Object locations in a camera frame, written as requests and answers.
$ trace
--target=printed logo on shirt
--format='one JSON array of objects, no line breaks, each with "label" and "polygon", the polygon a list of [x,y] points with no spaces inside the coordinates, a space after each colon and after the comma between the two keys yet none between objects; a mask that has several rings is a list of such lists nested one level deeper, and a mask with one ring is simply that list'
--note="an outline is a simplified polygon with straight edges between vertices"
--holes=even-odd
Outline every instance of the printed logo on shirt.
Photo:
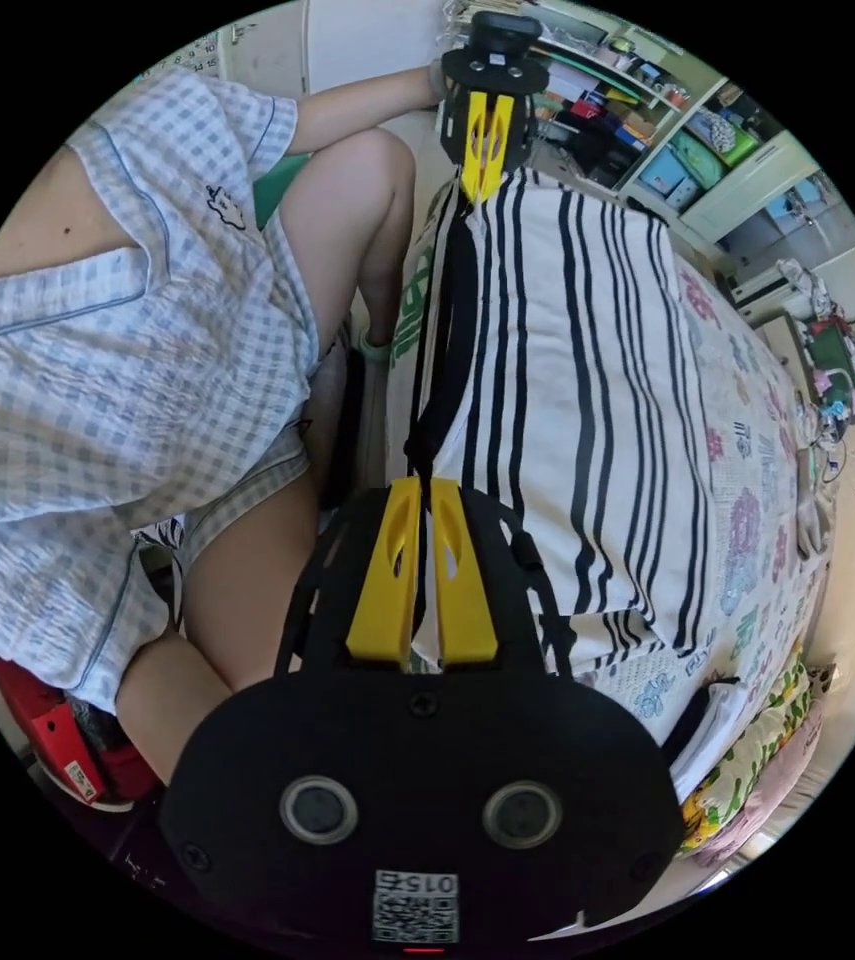
[{"label": "printed logo on shirt", "polygon": [[234,203],[223,187],[207,188],[207,206],[229,226],[237,230],[247,229],[240,207]]}]

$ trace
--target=pillow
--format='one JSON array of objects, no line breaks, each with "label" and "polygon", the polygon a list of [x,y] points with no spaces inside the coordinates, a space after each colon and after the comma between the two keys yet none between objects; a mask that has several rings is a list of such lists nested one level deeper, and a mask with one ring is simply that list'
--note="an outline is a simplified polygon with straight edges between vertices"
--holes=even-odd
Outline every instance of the pillow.
[{"label": "pillow", "polygon": [[800,780],[824,726],[823,706],[813,700],[806,719],[764,767],[743,809],[694,854],[698,866],[713,867],[732,857],[767,821]]},{"label": "pillow", "polygon": [[810,681],[801,660],[802,638],[791,648],[767,705],[747,725],[724,758],[684,802],[682,852],[696,850],[743,809],[764,767],[810,711]]}]

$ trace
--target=cable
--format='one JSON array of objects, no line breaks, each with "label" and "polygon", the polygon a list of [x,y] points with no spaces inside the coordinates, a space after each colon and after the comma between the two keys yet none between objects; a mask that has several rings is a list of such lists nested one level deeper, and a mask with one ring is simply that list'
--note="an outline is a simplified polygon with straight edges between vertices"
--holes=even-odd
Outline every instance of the cable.
[{"label": "cable", "polygon": [[841,438],[840,445],[844,449],[844,459],[840,462],[840,467],[837,472],[829,480],[824,480],[825,485],[828,483],[833,483],[844,472],[844,467],[847,466],[847,441]]}]

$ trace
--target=sticker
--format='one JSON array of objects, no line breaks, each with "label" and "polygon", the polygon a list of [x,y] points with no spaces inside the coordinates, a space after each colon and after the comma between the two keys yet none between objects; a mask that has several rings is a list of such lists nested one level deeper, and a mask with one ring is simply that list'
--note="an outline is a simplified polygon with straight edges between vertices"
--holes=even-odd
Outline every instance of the sticker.
[{"label": "sticker", "polygon": [[70,782],[77,788],[77,792],[86,803],[90,803],[97,796],[97,788],[87,779],[83,767],[76,760],[64,767],[64,773],[70,778]]},{"label": "sticker", "polygon": [[454,873],[378,870],[374,930],[378,943],[457,943],[459,884]]}]

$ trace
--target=blue box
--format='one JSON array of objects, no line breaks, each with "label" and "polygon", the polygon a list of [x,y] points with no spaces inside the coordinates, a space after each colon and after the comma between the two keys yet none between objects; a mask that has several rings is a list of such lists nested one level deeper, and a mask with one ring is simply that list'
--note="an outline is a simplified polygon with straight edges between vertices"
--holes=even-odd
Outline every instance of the blue box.
[{"label": "blue box", "polygon": [[640,179],[662,196],[676,189],[687,176],[687,171],[674,156],[670,147],[665,147],[647,165]]}]

